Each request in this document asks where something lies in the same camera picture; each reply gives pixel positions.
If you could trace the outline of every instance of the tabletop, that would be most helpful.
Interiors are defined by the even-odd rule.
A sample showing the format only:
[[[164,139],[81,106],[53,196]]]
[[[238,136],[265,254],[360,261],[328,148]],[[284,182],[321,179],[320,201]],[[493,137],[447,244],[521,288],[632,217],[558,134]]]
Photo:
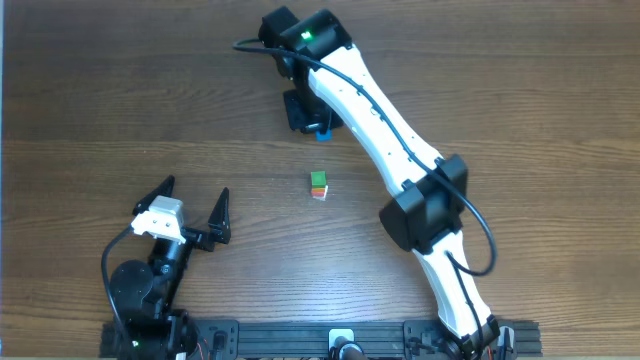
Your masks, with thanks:
[[[167,175],[206,228],[177,303],[240,321],[436,318],[415,257],[378,219],[382,179],[348,129],[290,131],[273,59],[231,49],[288,5],[330,9],[409,124],[470,168],[499,259],[494,314],[547,355],[629,355],[640,336],[640,4],[620,0],[8,0],[2,318],[7,356],[96,356],[105,245]],[[326,171],[325,202],[309,173]],[[486,240],[465,213],[475,268]],[[110,268],[144,259],[130,237]]]

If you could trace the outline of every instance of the green block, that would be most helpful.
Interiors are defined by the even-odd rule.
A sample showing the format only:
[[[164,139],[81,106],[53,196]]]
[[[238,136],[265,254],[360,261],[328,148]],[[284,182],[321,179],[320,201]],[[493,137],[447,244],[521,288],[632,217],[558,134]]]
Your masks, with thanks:
[[[311,186],[324,187],[327,185],[327,173],[324,171],[315,171],[311,173]]]

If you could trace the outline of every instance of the green light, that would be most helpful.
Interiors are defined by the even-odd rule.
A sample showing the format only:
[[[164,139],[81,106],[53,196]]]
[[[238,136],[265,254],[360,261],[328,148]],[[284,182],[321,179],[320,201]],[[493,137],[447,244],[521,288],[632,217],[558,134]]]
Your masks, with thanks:
[[[300,36],[302,36],[302,38],[304,40],[311,40],[313,39],[313,35],[311,35],[311,33],[309,31],[305,31],[302,34],[300,34]]]

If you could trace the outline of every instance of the blue object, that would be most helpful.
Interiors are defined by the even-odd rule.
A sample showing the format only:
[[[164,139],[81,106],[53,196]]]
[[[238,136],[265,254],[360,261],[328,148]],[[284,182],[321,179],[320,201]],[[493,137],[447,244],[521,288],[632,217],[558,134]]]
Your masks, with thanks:
[[[327,129],[326,133],[321,133],[320,131],[316,131],[316,140],[318,142],[325,142],[331,140],[331,129]]]

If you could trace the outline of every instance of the extended robot arm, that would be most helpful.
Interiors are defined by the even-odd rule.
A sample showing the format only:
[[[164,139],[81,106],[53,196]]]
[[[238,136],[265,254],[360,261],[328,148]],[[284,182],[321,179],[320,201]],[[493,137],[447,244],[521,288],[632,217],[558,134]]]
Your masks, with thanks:
[[[286,7],[280,8],[263,18],[259,38],[267,48],[288,50],[338,70],[366,89],[386,114],[388,120],[383,121],[370,99],[335,73],[273,54],[280,74],[296,85],[296,90],[284,94],[291,129],[326,134],[344,123],[376,164],[394,198],[380,212],[380,219],[393,240],[405,251],[413,251],[420,261],[435,294],[438,315],[457,347],[452,355],[470,358],[500,331],[473,278],[461,273],[472,304],[467,303],[448,257],[451,254],[467,267],[459,218],[464,207],[410,158],[400,139],[420,162],[462,194],[466,192],[466,165],[458,156],[444,160],[411,129],[371,77],[350,36],[327,10],[299,21]],[[471,306],[483,336],[479,336]]]

